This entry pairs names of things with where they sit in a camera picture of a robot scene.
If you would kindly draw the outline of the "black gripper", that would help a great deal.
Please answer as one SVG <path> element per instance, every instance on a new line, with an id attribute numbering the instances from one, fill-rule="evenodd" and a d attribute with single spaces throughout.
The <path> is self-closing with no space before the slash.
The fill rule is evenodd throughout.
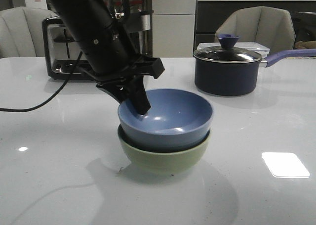
<path id="1" fill-rule="evenodd" d="M 128 57 L 94 56 L 81 72 L 97 83 L 97 88 L 110 95 L 118 103 L 129 99 L 138 114 L 146 114 L 151 105 L 144 88 L 144 76 L 155 79 L 164 72 L 160 58 L 146 55 Z"/>

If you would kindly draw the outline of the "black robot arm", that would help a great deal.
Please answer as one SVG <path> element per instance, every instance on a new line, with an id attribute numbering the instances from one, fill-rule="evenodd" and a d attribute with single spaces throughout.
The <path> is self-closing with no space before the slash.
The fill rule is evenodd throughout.
<path id="1" fill-rule="evenodd" d="M 150 109 L 144 76 L 158 78 L 164 71 L 159 58 L 141 54 L 123 21 L 117 20 L 103 0 L 50 0 L 91 68 L 98 89 L 119 103 L 129 99 L 138 114 Z"/>

